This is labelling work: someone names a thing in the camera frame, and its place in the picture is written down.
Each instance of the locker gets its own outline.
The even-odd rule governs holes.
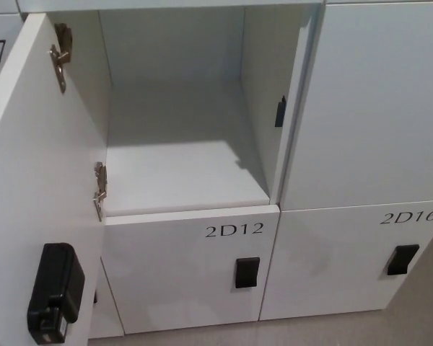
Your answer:
[[[384,309],[433,237],[433,201],[281,213],[261,319]]]
[[[276,205],[108,218],[102,260],[125,333],[258,320],[278,220]],[[253,272],[238,267],[250,259]],[[241,275],[254,282],[238,288]]]
[[[433,236],[433,3],[322,19],[314,1],[18,2],[0,71],[0,346],[33,345],[48,242],[74,246],[86,277],[67,345],[103,314],[114,327],[94,337],[385,307]],[[357,278],[367,298],[344,303]]]
[[[327,5],[309,76],[261,319],[384,309],[433,237],[433,2]]]
[[[221,281],[202,283],[189,271],[200,302],[216,312],[198,321],[200,307],[184,301],[185,323],[160,321],[158,309],[159,322],[139,327],[127,314],[128,331],[258,318],[319,5],[204,5],[25,16],[0,72],[0,346],[33,344],[23,316],[48,242],[71,244],[85,276],[67,345],[121,333],[98,275],[100,258],[106,256],[105,279],[122,315],[126,303],[115,293],[122,285],[112,253],[125,239],[146,239],[141,246],[153,249],[161,232],[167,238],[158,249],[167,254],[175,247],[168,254],[179,260],[189,255],[189,244],[172,242],[178,234],[200,245],[208,227],[220,228],[222,240],[211,236],[204,240],[212,244],[195,251],[197,258],[221,258],[221,269],[204,268],[220,271]],[[152,269],[164,266],[158,253],[146,252],[156,259]],[[124,263],[132,283],[143,275],[135,256]],[[152,282],[164,286],[166,279]],[[107,300],[94,306],[97,289]],[[221,310],[222,301],[238,309]],[[114,327],[97,333],[103,315]]]
[[[433,2],[328,5],[302,108],[282,210],[433,200]]]

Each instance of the locker compartment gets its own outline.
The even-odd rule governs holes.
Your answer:
[[[275,205],[108,218],[125,333],[258,320],[278,220]]]
[[[261,319],[384,309],[432,237],[433,201],[282,212]]]
[[[122,337],[123,327],[104,266],[100,263],[96,285],[96,298],[93,299],[92,323],[89,328],[89,338]]]
[[[327,5],[297,123],[282,210],[433,200],[433,2]]]
[[[106,216],[278,202],[307,9],[100,12],[113,84]]]

